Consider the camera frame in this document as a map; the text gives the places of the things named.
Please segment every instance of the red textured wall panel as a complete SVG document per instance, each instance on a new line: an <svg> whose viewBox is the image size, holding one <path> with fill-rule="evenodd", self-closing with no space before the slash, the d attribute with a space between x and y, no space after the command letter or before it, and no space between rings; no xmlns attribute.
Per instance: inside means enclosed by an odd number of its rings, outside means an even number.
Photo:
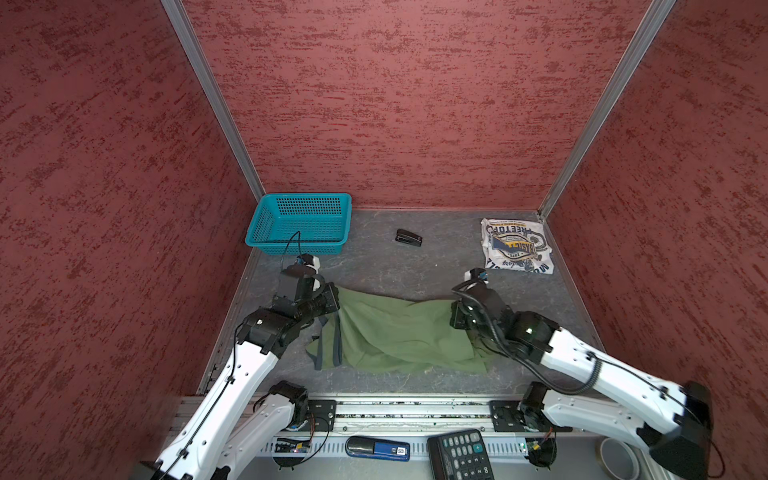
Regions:
<svg viewBox="0 0 768 480"><path fill-rule="evenodd" d="M766 51L764 0L679 0L550 217L608 352L708 385L739 479L768 475Z"/></svg>
<svg viewBox="0 0 768 480"><path fill-rule="evenodd" d="M535 210L648 0L189 0L267 192Z"/></svg>
<svg viewBox="0 0 768 480"><path fill-rule="evenodd" d="M0 476L126 478L203 375L253 197L160 2L0 19Z"/></svg>

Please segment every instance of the black calculator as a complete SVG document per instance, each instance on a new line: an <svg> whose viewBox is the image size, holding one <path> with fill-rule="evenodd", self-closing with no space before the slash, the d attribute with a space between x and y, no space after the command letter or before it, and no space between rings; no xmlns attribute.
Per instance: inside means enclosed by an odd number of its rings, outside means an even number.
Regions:
<svg viewBox="0 0 768 480"><path fill-rule="evenodd" d="M479 430L447 433L427 440L435 480L493 480Z"/></svg>

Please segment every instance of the teal plastic basket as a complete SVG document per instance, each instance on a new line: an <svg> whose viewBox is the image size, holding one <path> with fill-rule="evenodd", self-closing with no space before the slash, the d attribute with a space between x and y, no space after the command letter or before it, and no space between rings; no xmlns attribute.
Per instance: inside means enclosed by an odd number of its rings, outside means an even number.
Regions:
<svg viewBox="0 0 768 480"><path fill-rule="evenodd" d="M282 255L301 232L301 253L338 255L349 236L352 198L348 194L268 194L261 197L245 243L267 255ZM294 237L288 255L299 254Z"/></svg>

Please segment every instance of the folded green garment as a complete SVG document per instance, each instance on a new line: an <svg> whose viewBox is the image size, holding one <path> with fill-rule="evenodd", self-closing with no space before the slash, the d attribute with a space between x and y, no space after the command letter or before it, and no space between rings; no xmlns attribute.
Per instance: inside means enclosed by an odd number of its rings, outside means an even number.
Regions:
<svg viewBox="0 0 768 480"><path fill-rule="evenodd" d="M452 300L409 302L339 288L339 312L320 319L306 348L315 369L349 365L366 372L418 372L444 366L485 373L494 354L453 329Z"/></svg>

